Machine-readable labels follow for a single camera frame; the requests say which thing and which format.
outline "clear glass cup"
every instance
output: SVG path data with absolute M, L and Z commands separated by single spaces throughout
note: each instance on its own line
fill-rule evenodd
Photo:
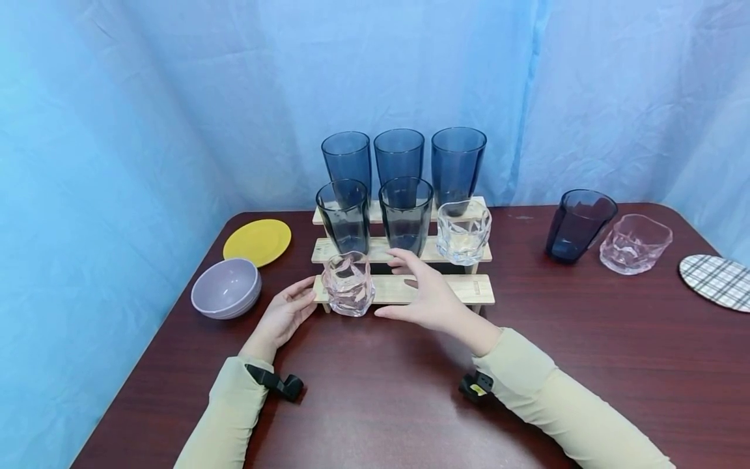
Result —
M 446 128 L 432 136 L 432 185 L 438 207 L 474 195 L 487 136 L 475 128 Z M 456 205 L 457 215 L 466 206 Z
M 370 201 L 364 184 L 339 179 L 315 196 L 323 226 L 339 252 L 370 251 Z
M 422 255 L 432 215 L 433 189 L 413 177 L 391 179 L 378 193 L 388 245 Z
M 667 246 L 672 230 L 645 215 L 624 215 L 599 246 L 599 259 L 609 270 L 636 275 L 651 270 Z
M 600 192 L 588 189 L 565 192 L 547 235 L 547 256 L 559 263 L 577 262 L 615 215 L 617 204 Z
M 465 207 L 462 215 L 455 215 L 457 205 Z M 451 264 L 473 266 L 482 260 L 491 228 L 492 215 L 483 204 L 443 204 L 437 210 L 437 251 Z
M 320 149 L 332 181 L 360 181 L 367 188 L 367 198 L 371 198 L 372 160 L 370 137 L 367 134 L 355 131 L 339 132 L 323 140 Z
M 336 254 L 324 269 L 323 286 L 331 309 L 343 316 L 364 316 L 375 299 L 367 255 L 357 251 Z
M 380 185 L 391 179 L 422 177 L 425 159 L 425 136 L 410 128 L 395 128 L 375 137 L 375 162 Z

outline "table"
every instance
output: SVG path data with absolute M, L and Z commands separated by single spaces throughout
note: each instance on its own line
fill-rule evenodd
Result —
M 745 467 L 750 317 L 683 286 L 678 262 L 715 251 L 680 215 L 654 204 L 622 204 L 620 212 L 673 229 L 674 243 L 652 271 L 617 275 L 600 264 L 596 247 L 576 266 L 555 264 L 543 254 L 554 207 L 492 209 L 494 260 L 479 272 L 490 275 L 497 303 L 484 312 L 549 353 L 678 467 Z M 229 322 L 201 316 L 191 306 L 193 283 L 222 259 L 232 231 L 261 218 L 288 223 L 292 244 L 261 268 L 259 304 Z M 73 467 L 172 467 L 225 358 L 276 292 L 319 273 L 310 258 L 324 232 L 310 219 L 310 212 L 244 213 L 226 224 Z M 275 364 L 307 390 L 301 404 L 268 397 L 245 467 L 575 466 L 500 403 L 464 399 L 457 387 L 472 369 L 469 353 L 439 333 L 319 308 Z

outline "wooden tiered stand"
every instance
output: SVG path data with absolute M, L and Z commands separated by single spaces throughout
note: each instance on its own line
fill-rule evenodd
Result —
M 485 204 L 483 197 L 474 197 L 473 199 L 482 205 Z M 430 221 L 437 221 L 437 210 L 434 207 Z M 370 223 L 381 224 L 382 222 L 383 214 L 380 211 L 380 205 L 374 203 L 370 207 Z M 323 217 L 318 208 L 315 209 L 313 224 L 323 224 Z M 370 252 L 368 253 L 370 264 L 387 263 L 392 259 L 393 257 L 386 254 L 388 248 L 388 240 L 385 237 L 370 238 Z M 313 250 L 312 262 L 323 264 L 336 254 L 338 254 L 338 251 L 332 240 L 318 238 Z M 448 263 L 437 252 L 437 236 L 427 237 L 427 244 L 424 247 L 421 259 L 426 263 Z M 490 252 L 490 246 L 487 245 L 480 262 L 490 262 L 491 260 L 492 253 Z M 466 274 L 463 275 L 444 275 L 456 296 L 465 305 L 471 306 L 474 312 L 479 312 L 483 305 L 495 304 L 495 295 L 492 293 L 490 278 L 488 275 L 478 274 L 478 267 L 478 264 L 466 267 Z M 417 290 L 404 283 L 404 280 L 414 279 L 412 275 L 373 275 L 372 278 L 375 285 L 374 305 L 408 305 L 416 298 Z M 313 289 L 316 294 L 315 302 L 322 303 L 326 313 L 331 312 L 329 296 L 323 286 L 322 275 L 315 278 Z

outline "yellow plate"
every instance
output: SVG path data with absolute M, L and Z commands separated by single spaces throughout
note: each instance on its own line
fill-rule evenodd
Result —
M 243 257 L 263 267 L 278 259 L 291 241 L 292 231 L 283 221 L 254 221 L 232 233 L 224 244 L 224 259 Z

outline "dark blue tumbler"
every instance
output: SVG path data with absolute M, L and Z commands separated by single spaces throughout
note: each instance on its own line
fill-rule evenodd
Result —
M 370 251 L 370 201 L 364 184 L 354 179 L 329 182 L 318 191 L 315 202 L 339 253 Z
M 466 205 L 457 204 L 450 215 L 463 214 L 474 195 L 486 145 L 487 137 L 474 128 L 446 128 L 432 136 L 432 183 L 438 208 L 448 202 L 467 201 Z
M 575 263 L 615 215 L 617 204 L 604 194 L 588 189 L 565 192 L 547 235 L 547 255 L 560 263 Z
M 422 255 L 432 215 L 433 189 L 413 177 L 394 178 L 379 192 L 382 223 L 388 245 Z
M 320 149 L 331 180 L 360 181 L 367 188 L 369 200 L 372 194 L 370 137 L 362 132 L 339 132 L 323 140 Z
M 375 162 L 380 185 L 402 176 L 422 177 L 425 136 L 410 128 L 395 128 L 375 137 Z

